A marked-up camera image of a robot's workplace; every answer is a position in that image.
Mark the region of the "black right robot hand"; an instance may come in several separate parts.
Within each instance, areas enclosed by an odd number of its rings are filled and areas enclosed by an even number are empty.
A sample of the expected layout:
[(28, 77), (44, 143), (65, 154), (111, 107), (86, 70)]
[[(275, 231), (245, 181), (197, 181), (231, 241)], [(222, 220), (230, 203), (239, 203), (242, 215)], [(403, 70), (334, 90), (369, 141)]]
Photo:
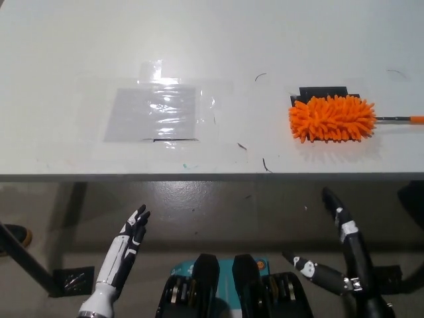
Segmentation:
[(343, 274), (292, 252), (283, 252), (283, 257), (307, 280), (328, 292), (336, 295), (354, 293), (358, 297), (376, 297), (379, 291), (373, 263), (362, 233), (350, 211), (327, 187), (322, 190), (322, 199), (338, 230), (347, 273)]

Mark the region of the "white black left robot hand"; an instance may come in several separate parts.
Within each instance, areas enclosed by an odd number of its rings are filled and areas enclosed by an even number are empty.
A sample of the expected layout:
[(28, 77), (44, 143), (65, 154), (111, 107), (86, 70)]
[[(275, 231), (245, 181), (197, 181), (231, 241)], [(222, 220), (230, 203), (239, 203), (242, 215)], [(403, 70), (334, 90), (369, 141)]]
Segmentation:
[(142, 205), (127, 219), (111, 243), (99, 271), (97, 283), (110, 285), (117, 293), (122, 292), (146, 234), (149, 216), (146, 205)]

